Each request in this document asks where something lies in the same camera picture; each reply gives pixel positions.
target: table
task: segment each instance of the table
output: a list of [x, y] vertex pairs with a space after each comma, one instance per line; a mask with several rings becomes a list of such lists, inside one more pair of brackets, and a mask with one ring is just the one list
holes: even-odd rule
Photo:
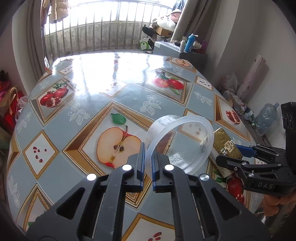
[[[122, 165], [164, 115], [201, 115], [214, 130], [223, 127], [234, 143], [255, 144], [244, 124], [234, 125], [226, 111], [232, 108], [186, 60], [92, 53], [55, 61], [32, 90], [10, 142], [6, 188], [13, 220], [27, 230], [87, 174], [104, 175]], [[122, 140], [126, 149], [120, 147], [110, 162]], [[196, 140], [178, 129], [161, 152], [176, 162], [194, 145]], [[194, 175], [215, 178], [212, 168], [207, 161]], [[254, 212], [255, 196], [244, 195]], [[148, 176], [142, 193], [127, 193], [124, 214], [123, 240], [157, 240], [156, 233], [175, 239], [170, 194], [154, 193]]]

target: metal railing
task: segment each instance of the metal railing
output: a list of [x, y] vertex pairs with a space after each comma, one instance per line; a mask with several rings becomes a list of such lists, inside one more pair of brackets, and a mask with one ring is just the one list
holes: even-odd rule
[[125, 49], [127, 45], [139, 49], [143, 25], [149, 26], [152, 19], [170, 12], [169, 6], [151, 0], [77, 4], [70, 7], [69, 16], [59, 23], [49, 24], [48, 17], [42, 29], [44, 51], [51, 62], [91, 50]]

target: red gift bag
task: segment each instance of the red gift bag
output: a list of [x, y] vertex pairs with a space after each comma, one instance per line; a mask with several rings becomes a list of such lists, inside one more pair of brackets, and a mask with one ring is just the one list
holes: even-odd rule
[[16, 97], [13, 99], [13, 101], [11, 102], [11, 99], [9, 98], [9, 109], [7, 110], [7, 112], [5, 113], [3, 119], [2, 119], [2, 124], [3, 126], [6, 128], [6, 130], [8, 131], [9, 134], [13, 134], [13, 131], [15, 129], [15, 115], [17, 110], [17, 103], [19, 101], [20, 97], [23, 97], [24, 94], [22, 93], [22, 91], [16, 92]]

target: gold package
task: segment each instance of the gold package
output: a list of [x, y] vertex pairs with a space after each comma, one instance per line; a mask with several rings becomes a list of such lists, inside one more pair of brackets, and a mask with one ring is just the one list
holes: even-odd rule
[[220, 167], [216, 164], [216, 157], [220, 154], [235, 159], [242, 159], [243, 157], [237, 146], [222, 127], [214, 132], [214, 144], [209, 158], [213, 162], [216, 169], [220, 172], [221, 177], [228, 177], [233, 173], [233, 171], [230, 171], [224, 167]]

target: beige puffer jacket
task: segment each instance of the beige puffer jacket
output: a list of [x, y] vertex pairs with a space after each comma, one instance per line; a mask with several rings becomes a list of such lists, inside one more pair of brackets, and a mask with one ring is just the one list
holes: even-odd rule
[[68, 0], [44, 0], [43, 8], [47, 8], [50, 5], [52, 6], [52, 10], [49, 16], [49, 23], [56, 23], [68, 17]]

